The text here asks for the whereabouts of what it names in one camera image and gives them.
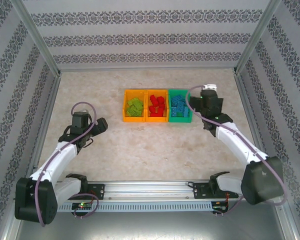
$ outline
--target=marble floor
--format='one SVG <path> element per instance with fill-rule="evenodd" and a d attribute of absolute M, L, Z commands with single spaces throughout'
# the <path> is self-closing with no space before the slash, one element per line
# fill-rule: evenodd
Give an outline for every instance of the marble floor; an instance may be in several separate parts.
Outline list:
<path fill-rule="evenodd" d="M 165 69 L 66 72 L 62 74 L 45 138 L 41 166 L 53 152 L 59 136 L 71 124 L 70 110 L 80 101 L 93 104 L 108 130 L 96 137 L 67 166 L 69 173 L 84 174 L 89 181 L 195 180 L 243 166 L 201 120 L 192 123 L 127 123 L 122 107 L 125 89 L 173 89 L 216 84 L 224 98 L 223 112 L 252 140 L 247 118 L 231 69 Z M 200 90 L 193 91 L 199 96 Z M 88 109 L 78 106 L 76 110 Z"/>

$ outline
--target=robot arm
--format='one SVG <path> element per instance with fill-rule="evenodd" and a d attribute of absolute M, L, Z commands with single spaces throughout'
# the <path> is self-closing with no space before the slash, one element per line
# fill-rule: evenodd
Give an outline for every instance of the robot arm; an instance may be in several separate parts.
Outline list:
<path fill-rule="evenodd" d="M 75 194 L 87 193 L 88 180 L 86 176 L 69 174 L 63 182 L 57 183 L 57 181 L 70 161 L 79 154 L 82 148 L 93 143 L 92 137 L 105 132 L 108 128 L 106 120 L 99 118 L 90 132 L 61 151 L 62 147 L 89 129 L 91 126 L 89 120 L 91 121 L 92 118 L 87 112 L 75 112 L 72 115 L 72 124 L 65 129 L 54 152 L 43 166 L 29 178 L 23 177 L 18 180 L 15 191 L 15 218 L 39 222 L 34 198 L 35 185 L 45 165 L 56 152 L 60 153 L 49 164 L 38 187 L 38 201 L 44 223 L 52 222 L 57 213 L 58 205 L 62 205 Z"/>
<path fill-rule="evenodd" d="M 221 172 L 211 176 L 209 182 L 211 191 L 215 193 L 222 190 L 243 195 L 247 202 L 252 205 L 281 196 L 284 192 L 280 183 L 256 154 L 266 160 L 283 179 L 280 159 L 276 156 L 269 157 L 240 133 L 233 120 L 227 114 L 222 113 L 223 99 L 218 98 L 216 91 L 216 85 L 205 85 L 201 90 L 200 97 L 190 97 L 189 104 L 204 118 L 221 124 L 221 126 L 217 126 L 202 120 L 204 129 L 210 131 L 214 137 L 221 140 L 232 151 L 245 167 L 245 171 L 243 177 L 231 172 Z M 222 126 L 234 130 L 236 134 Z"/>

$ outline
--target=plastic bin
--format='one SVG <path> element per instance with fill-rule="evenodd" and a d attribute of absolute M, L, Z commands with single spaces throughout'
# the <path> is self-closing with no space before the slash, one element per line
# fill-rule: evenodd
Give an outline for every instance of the plastic bin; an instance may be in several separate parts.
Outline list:
<path fill-rule="evenodd" d="M 188 90 L 187 89 L 169 89 L 169 106 L 171 106 L 171 98 L 181 95 L 186 97 Z M 171 111 L 169 112 L 169 122 L 170 123 L 191 123 L 192 121 L 192 111 L 189 109 L 188 117 L 180 117 L 180 116 L 171 116 Z"/>
<path fill-rule="evenodd" d="M 129 107 L 128 101 L 134 98 L 138 98 L 143 102 L 143 113 L 141 116 L 128 116 L 127 108 Z M 126 89 L 124 91 L 122 115 L 124 122 L 145 122 L 147 115 L 147 90 L 146 89 Z"/>
<path fill-rule="evenodd" d="M 163 112 L 163 117 L 151 117 L 149 107 L 152 106 L 150 101 L 150 96 L 154 95 L 156 98 L 161 96 L 164 97 L 165 100 L 165 109 Z M 147 107 L 146 107 L 146 122 L 153 122 L 153 123 L 167 123 L 169 120 L 169 96 L 167 89 L 148 89 L 147 90 Z"/>

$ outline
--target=red block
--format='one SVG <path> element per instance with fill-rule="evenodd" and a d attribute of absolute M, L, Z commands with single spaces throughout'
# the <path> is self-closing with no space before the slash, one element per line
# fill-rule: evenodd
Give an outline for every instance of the red block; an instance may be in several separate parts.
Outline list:
<path fill-rule="evenodd" d="M 150 113 L 150 117 L 162 117 L 159 113 Z"/>
<path fill-rule="evenodd" d="M 165 99 L 164 99 L 163 96 L 158 96 L 158 97 L 156 98 L 156 100 L 158 101 L 159 104 L 164 104 L 164 103 L 165 103 Z"/>
<path fill-rule="evenodd" d="M 150 101 L 155 108 L 159 106 L 159 102 L 157 101 L 155 95 L 150 96 Z"/>
<path fill-rule="evenodd" d="M 156 108 L 154 106 L 150 106 L 149 111 L 150 111 L 150 113 L 155 114 L 156 113 Z"/>
<path fill-rule="evenodd" d="M 164 109 L 159 107 L 158 108 L 158 115 L 160 115 L 159 117 L 163 117 L 164 116 Z"/>
<path fill-rule="evenodd" d="M 160 108 L 160 109 L 163 109 L 163 110 L 165 110 L 165 108 L 166 108 L 166 105 L 165 105 L 164 103 L 162 103 L 162 104 L 159 104 L 159 108 Z"/>

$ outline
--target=striped wall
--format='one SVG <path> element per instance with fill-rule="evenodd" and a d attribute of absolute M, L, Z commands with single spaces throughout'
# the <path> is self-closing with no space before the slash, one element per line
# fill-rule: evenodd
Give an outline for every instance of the striped wall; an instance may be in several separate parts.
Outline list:
<path fill-rule="evenodd" d="M 283 0 L 241 72 L 263 146 L 283 163 L 300 233 L 300 0 Z"/>
<path fill-rule="evenodd" d="M 12 4 L 0 0 L 0 229 L 34 154 L 54 78 Z"/>
<path fill-rule="evenodd" d="M 61 70 L 234 67 L 269 0 L 25 0 Z"/>

